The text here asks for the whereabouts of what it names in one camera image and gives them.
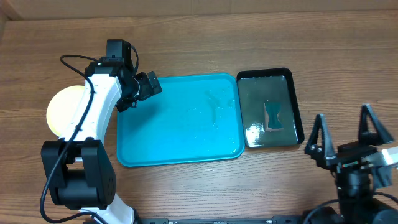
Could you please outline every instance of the wooden tabletop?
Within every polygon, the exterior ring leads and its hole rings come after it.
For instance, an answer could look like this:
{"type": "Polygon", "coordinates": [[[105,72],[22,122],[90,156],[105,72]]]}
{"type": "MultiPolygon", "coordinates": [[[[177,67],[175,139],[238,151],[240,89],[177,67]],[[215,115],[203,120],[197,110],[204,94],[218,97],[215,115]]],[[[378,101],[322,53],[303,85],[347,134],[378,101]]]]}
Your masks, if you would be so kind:
{"type": "MultiPolygon", "coordinates": [[[[315,115],[324,113],[337,146],[356,140],[363,103],[398,138],[397,20],[398,11],[358,11],[8,22],[0,46],[0,223],[44,223],[40,149],[57,139],[46,108],[61,89],[83,84],[61,55],[100,58],[107,39],[125,39],[139,52],[139,70],[159,77],[287,67],[306,138],[315,115]]],[[[116,112],[105,139],[121,198],[141,217],[174,219],[298,215],[336,198],[332,176],[303,147],[127,168],[115,156],[116,112]]],[[[395,170],[393,178],[395,185],[382,191],[398,196],[395,170]]],[[[75,213],[54,206],[49,195],[45,206],[52,218],[75,213]]]]}

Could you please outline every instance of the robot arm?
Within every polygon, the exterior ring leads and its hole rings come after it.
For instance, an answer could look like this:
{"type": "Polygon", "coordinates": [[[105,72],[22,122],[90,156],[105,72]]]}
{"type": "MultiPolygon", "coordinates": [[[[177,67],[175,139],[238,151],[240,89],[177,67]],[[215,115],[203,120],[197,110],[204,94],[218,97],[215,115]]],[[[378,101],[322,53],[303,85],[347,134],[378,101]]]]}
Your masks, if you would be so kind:
{"type": "MultiPolygon", "coordinates": [[[[64,205],[70,210],[95,212],[107,223],[114,224],[132,224],[135,214],[116,194],[116,176],[104,150],[104,136],[111,113],[115,106],[122,112],[136,107],[137,101],[162,92],[154,72],[135,74],[137,67],[134,69],[132,64],[131,49],[131,44],[124,40],[108,40],[106,56],[91,62],[86,68],[85,76],[94,87],[93,101],[49,186],[54,204],[64,205]],[[82,161],[84,169],[69,170],[67,164],[75,161],[82,161]]],[[[47,178],[64,145],[72,137],[90,93],[91,88],[86,81],[84,94],[67,129],[58,141],[44,142],[41,154],[47,178]]]]}

